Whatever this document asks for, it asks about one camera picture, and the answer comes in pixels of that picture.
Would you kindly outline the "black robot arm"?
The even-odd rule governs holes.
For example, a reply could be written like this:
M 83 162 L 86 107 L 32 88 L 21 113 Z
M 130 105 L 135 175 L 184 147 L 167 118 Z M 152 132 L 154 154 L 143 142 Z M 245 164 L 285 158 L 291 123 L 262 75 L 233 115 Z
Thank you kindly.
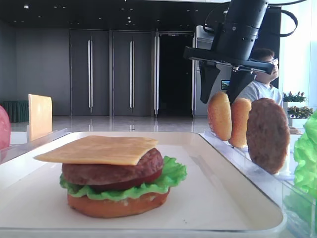
M 220 73 L 217 64 L 232 67 L 227 91 L 231 103 L 255 79 L 252 71 L 272 73 L 273 64 L 249 59 L 267 6 L 265 0 L 231 1 L 224 21 L 215 29 L 211 48 L 185 48 L 184 58 L 200 61 L 202 103 L 209 101 L 211 89 Z

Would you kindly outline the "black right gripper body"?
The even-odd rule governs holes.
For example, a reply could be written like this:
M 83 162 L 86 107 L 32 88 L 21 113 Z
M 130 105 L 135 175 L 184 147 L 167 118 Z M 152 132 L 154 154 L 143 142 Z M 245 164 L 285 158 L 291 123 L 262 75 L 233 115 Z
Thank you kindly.
M 234 70 L 272 73 L 272 64 L 249 59 L 259 28 L 239 23 L 219 24 L 210 49 L 186 47 L 184 58 L 231 66 Z

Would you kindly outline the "black right gripper finger screen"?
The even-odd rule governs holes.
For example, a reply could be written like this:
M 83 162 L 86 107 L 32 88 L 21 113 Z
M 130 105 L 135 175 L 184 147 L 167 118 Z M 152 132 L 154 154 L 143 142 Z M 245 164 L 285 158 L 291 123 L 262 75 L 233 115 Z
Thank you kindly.
M 231 104 L 233 104 L 243 89 L 255 80 L 255 77 L 256 75 L 250 71 L 239 70 L 231 72 L 229 87 L 227 89 L 227 96 Z
M 216 64 L 208 64 L 206 61 L 199 62 L 199 69 L 201 75 L 201 96 L 202 103 L 207 104 L 211 95 L 212 87 L 218 77 L 220 70 Z

